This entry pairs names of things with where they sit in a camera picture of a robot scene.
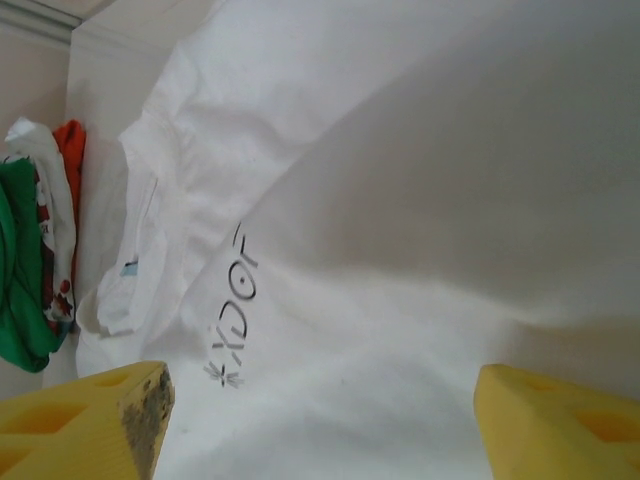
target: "green fabric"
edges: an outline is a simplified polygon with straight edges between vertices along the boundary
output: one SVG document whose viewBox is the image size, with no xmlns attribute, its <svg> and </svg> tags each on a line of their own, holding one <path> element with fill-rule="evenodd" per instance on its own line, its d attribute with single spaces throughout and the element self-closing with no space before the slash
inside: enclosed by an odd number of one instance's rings
<svg viewBox="0 0 640 480">
<path fill-rule="evenodd" d="M 39 372 L 60 340 L 42 313 L 41 234 L 35 169 L 28 160 L 0 165 L 0 356 Z"/>
</svg>

